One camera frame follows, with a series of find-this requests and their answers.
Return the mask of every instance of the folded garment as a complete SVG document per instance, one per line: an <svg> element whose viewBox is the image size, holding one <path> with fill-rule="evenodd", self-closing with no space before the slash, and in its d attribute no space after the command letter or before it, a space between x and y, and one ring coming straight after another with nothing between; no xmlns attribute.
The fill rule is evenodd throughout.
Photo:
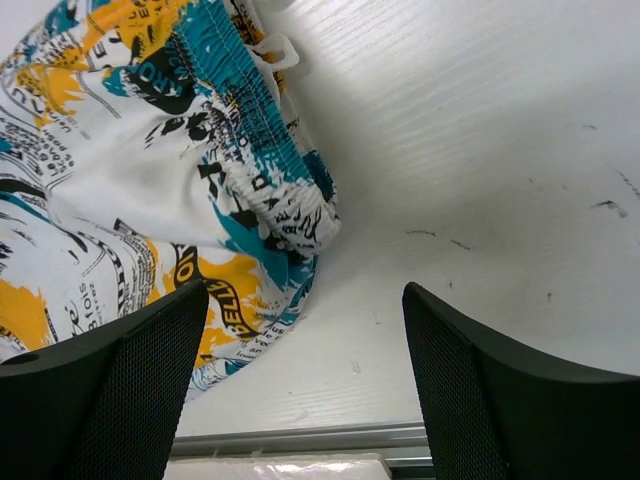
<svg viewBox="0 0 640 480"><path fill-rule="evenodd" d="M0 67L0 361L194 279L190 397L291 328L339 229L292 55L240 1L68 0L24 37Z"/></svg>

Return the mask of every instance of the cloth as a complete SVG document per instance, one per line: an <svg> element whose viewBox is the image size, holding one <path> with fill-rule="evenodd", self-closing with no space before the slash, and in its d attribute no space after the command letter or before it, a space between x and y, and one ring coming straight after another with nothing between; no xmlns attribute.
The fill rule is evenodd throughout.
<svg viewBox="0 0 640 480"><path fill-rule="evenodd" d="M188 398L291 329L339 220L268 38L239 1L69 0L17 45L0 67L0 361L193 279L210 302Z"/></svg>

